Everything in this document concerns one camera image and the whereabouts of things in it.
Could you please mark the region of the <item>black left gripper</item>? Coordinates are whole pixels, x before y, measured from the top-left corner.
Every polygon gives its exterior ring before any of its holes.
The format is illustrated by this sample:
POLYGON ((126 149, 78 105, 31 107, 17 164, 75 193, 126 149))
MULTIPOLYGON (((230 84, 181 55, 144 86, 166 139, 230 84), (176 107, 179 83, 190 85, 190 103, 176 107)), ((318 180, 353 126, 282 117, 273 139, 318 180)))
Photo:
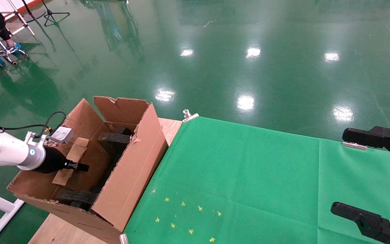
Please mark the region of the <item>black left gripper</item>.
POLYGON ((45 157, 41 165, 39 165, 35 172, 40 172, 44 174, 49 174, 57 172, 65 167, 67 169, 79 170, 79 171, 88 171, 89 165, 83 163, 69 162, 69 160, 56 148, 44 146, 45 157))

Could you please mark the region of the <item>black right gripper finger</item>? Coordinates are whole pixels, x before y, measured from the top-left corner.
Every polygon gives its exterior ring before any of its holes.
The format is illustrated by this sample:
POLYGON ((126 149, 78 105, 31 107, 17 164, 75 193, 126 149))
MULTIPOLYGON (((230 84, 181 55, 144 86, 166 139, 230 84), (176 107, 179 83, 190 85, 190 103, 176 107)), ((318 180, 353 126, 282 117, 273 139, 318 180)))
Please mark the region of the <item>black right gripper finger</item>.
POLYGON ((363 236, 390 244, 390 221, 381 215, 341 202, 334 202, 330 211, 334 215, 353 221, 363 236))
POLYGON ((362 146, 385 148, 390 152, 390 128, 375 126, 369 131, 347 128, 342 139, 362 146))

